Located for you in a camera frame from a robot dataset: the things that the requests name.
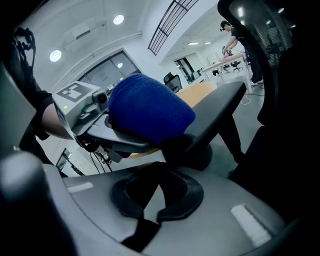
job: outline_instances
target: gray floor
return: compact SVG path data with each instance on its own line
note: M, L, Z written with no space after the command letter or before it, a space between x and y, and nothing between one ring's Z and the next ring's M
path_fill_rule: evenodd
M260 88L260 85L258 85L254 87L253 93L264 95L264 91L265 90ZM233 118L240 136L241 148L244 153L247 151L257 130L262 126L258 122L257 116L265 98L264 96L257 95L248 95L247 97L251 100L251 103L248 105L242 105L240 103L233 113ZM249 100L244 96L242 98L242 103L246 104L248 102ZM206 171L214 172L215 174L226 178L229 171L237 166L237 163L234 161L233 156L230 154L224 141L219 135L210 142L210 146L212 147L213 156ZM116 171L155 161L165 162L161 151L136 159L123 159L120 163L113 162L111 164L111 168Z

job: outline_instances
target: blue cloth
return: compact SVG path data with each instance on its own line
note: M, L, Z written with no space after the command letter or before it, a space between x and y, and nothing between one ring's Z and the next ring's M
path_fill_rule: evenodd
M162 83L144 74L119 82L109 99L109 122L156 145L184 134L192 108Z

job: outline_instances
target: ceiling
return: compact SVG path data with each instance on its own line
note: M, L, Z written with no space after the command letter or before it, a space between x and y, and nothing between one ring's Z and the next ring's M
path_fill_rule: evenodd
M40 87L50 91L61 76L94 50L140 32L150 1L153 0L48 1L23 24L34 33L34 76ZM116 15L124 16L120 25L113 23ZM57 62L49 59L54 50L62 52ZM29 63L31 56L27 52Z
M219 30L221 21L225 20L218 12L217 5L209 9L185 33L177 40L168 52L167 56L173 56L181 52L189 52L206 47L205 42L213 42L226 36ZM190 42L199 42L197 45L188 45Z

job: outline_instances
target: black shirt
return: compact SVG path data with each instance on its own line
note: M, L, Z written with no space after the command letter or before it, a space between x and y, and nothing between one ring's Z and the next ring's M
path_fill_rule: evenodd
M247 48L245 38L234 27L231 28L231 36L235 37L243 45L245 49Z
M29 83L31 67L27 61L24 61L14 43L11 44L10 50L7 51L3 61L24 97L36 110L36 114L26 129L19 147L39 157L44 164L52 164L36 140L36 136L42 141L49 137L44 132L42 116L47 106L53 103L52 95L45 90L41 90L33 76Z

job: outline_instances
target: ceiling light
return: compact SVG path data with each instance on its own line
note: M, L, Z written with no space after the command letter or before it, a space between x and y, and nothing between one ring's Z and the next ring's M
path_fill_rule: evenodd
M238 14L239 14L239 17L242 17L244 15L244 9L242 7L238 9Z
M58 61L61 58L61 51L54 50L53 52L51 52L49 58L50 58L50 61L52 61L52 62Z
M113 23L116 25L121 24L124 21L125 17L123 15L117 15L113 19Z

